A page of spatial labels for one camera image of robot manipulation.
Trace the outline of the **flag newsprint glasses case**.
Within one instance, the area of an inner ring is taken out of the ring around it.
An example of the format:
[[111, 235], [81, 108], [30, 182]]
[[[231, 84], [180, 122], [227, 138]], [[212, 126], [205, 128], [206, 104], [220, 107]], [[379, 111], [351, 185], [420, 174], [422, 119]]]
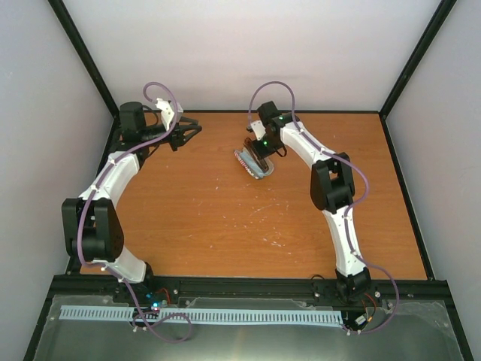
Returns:
[[257, 164], [253, 156], [246, 148], [243, 150], [234, 150], [234, 156], [244, 167], [247, 173], [256, 180], [261, 180], [262, 178], [271, 175], [274, 171], [274, 164], [269, 159], [267, 160], [268, 168], [266, 170], [262, 170], [261, 166]]

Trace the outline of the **brown tinted sunglasses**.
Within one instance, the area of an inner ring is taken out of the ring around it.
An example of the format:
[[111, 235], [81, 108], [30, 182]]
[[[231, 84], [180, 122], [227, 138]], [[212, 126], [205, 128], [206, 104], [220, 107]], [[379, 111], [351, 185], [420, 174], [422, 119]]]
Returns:
[[265, 160], [260, 157], [251, 138], [244, 139], [244, 148], [241, 154], [250, 171], [258, 178], [268, 176], [274, 170], [274, 165], [269, 159]]

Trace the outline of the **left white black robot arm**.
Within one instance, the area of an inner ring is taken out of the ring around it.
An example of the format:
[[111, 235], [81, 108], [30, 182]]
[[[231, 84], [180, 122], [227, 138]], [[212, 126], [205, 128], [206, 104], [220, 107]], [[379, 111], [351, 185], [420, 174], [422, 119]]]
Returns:
[[147, 106], [126, 102], [119, 108], [119, 139], [92, 184], [78, 197], [62, 203], [62, 224], [67, 254], [81, 265], [100, 265], [120, 281], [139, 302], [149, 302], [156, 283], [151, 266], [125, 245], [116, 206], [130, 180], [141, 170], [155, 147], [168, 144], [173, 151], [185, 145], [202, 127], [183, 116], [179, 105], [158, 99], [156, 122], [147, 124]]

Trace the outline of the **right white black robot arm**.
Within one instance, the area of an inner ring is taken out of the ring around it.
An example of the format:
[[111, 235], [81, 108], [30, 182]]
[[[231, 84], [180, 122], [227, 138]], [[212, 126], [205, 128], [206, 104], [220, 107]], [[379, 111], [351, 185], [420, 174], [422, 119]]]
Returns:
[[284, 157], [287, 150], [304, 161], [310, 169], [311, 201], [324, 215], [334, 244], [337, 295], [343, 302], [351, 302], [367, 290], [371, 276], [362, 261], [353, 222], [355, 184], [350, 158], [327, 148], [298, 117], [281, 113], [273, 102], [262, 104], [257, 112], [259, 119], [248, 127], [255, 138], [244, 141], [253, 174], [260, 178], [271, 173], [269, 157]]

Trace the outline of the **black frame post left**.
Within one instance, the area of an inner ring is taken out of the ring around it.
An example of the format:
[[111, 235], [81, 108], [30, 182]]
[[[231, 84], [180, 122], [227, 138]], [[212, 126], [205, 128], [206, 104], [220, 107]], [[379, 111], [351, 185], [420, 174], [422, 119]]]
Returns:
[[79, 56], [80, 61], [90, 76], [109, 113], [113, 118], [117, 117], [119, 114], [119, 108], [116, 102], [113, 100], [113, 96], [111, 95], [104, 78], [101, 76], [101, 72], [95, 64], [95, 61], [89, 52], [89, 49], [86, 46], [85, 41], [83, 40], [82, 35], [80, 34], [64, 1], [48, 0], [47, 2], [53, 10], [53, 13], [56, 15], [57, 20], [68, 37], [68, 40], [71, 42], [71, 45]]

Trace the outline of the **black frame post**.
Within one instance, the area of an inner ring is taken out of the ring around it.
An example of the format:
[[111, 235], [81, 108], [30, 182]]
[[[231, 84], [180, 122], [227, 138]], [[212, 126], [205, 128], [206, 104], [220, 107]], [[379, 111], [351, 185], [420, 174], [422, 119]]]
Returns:
[[80, 34], [64, 1], [48, 0], [47, 2], [53, 10], [53, 13], [56, 15], [57, 20], [68, 37], [68, 40], [71, 42], [71, 45], [79, 56], [80, 61], [90, 76], [109, 113], [113, 118], [117, 117], [119, 114], [119, 108], [116, 102], [113, 100], [113, 96], [111, 95], [104, 78], [101, 76], [101, 72], [95, 64], [95, 61], [89, 52], [89, 49], [86, 46], [85, 41], [83, 40], [82, 35]]
[[433, 15], [431, 16], [431, 19], [428, 21], [427, 26], [417, 41], [416, 46], [410, 54], [401, 73], [395, 81], [394, 86], [392, 87], [379, 111], [381, 120], [386, 120], [391, 113], [396, 102], [399, 100], [402, 92], [409, 83], [410, 78], [414, 75], [416, 69], [427, 53], [432, 42], [436, 38], [438, 32], [442, 28], [444, 22], [448, 18], [452, 9], [455, 7], [456, 2], [456, 0], [442, 0], [439, 2]]

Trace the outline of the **black aluminium front rail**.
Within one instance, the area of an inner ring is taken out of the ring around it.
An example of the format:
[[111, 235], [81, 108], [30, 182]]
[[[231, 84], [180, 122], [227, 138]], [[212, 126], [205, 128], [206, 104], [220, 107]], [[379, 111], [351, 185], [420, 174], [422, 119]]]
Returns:
[[[398, 280], [400, 299], [450, 299], [451, 292], [446, 281]], [[337, 281], [321, 278], [198, 278], [155, 276], [150, 287], [134, 284], [132, 288], [141, 303], [154, 296], [165, 297], [166, 289], [172, 303], [179, 299], [197, 297], [214, 298], [259, 298], [296, 299], [307, 302], [329, 303], [343, 297], [337, 289]], [[395, 289], [391, 281], [374, 280], [368, 290], [358, 291], [349, 300], [365, 293], [373, 296], [380, 293], [381, 299], [395, 299]], [[123, 282], [112, 276], [101, 275], [57, 275], [54, 276], [48, 296], [54, 295], [104, 295], [116, 299], [128, 299], [129, 292]]]

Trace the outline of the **black frame post right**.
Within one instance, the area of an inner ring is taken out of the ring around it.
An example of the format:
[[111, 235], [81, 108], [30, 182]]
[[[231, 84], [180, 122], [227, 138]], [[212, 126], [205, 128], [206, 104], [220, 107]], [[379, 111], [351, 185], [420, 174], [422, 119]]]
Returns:
[[394, 86], [392, 87], [379, 111], [381, 120], [386, 120], [391, 113], [396, 102], [399, 100], [402, 92], [409, 83], [410, 78], [414, 75], [416, 69], [427, 53], [432, 42], [436, 38], [438, 32], [442, 28], [444, 22], [448, 18], [452, 9], [455, 7], [456, 2], [456, 0], [442, 0], [439, 2], [433, 15], [431, 16], [431, 19], [428, 21], [427, 26], [417, 41], [416, 46], [410, 54], [401, 73], [395, 81]]

